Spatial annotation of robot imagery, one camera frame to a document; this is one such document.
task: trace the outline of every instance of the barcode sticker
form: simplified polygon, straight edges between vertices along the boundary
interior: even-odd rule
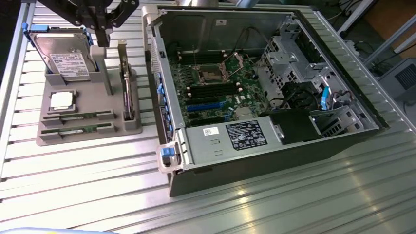
[[[62,77],[87,75],[87,68],[81,53],[50,54],[50,58]]]
[[[213,128],[203,128],[202,130],[203,130],[203,135],[205,135],[205,136],[209,136],[209,135],[213,135],[213,134],[218,134],[218,133],[219,133],[217,127],[213,127]]]

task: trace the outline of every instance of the hard drive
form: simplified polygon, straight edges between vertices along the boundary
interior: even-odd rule
[[[87,80],[87,72],[97,70],[89,55],[91,40],[79,28],[49,28],[33,25],[23,35],[45,62],[49,74],[61,74],[65,81]]]

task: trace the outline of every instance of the metal table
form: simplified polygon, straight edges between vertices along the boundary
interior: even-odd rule
[[[122,234],[416,231],[416,129],[357,58],[349,56],[321,14],[307,7],[295,9],[347,67],[390,129],[329,160],[174,198],[167,197],[167,177],[155,167],[139,10],[110,35],[105,63],[115,69],[115,40],[126,39],[129,62],[139,76],[143,131],[53,146],[34,143],[43,64],[17,25],[0,91],[0,230],[47,227]],[[38,3],[22,4],[18,24],[22,21],[71,26]]]

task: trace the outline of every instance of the power supply label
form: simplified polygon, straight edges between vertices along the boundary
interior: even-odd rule
[[[87,69],[81,53],[50,54],[50,58],[62,77],[79,77],[87,75]]]
[[[266,145],[266,140],[257,120],[225,125],[233,149],[243,150]]]

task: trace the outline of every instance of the motherboard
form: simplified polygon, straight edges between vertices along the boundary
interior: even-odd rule
[[[250,119],[267,108],[258,76],[246,55],[219,63],[169,61],[186,127]]]

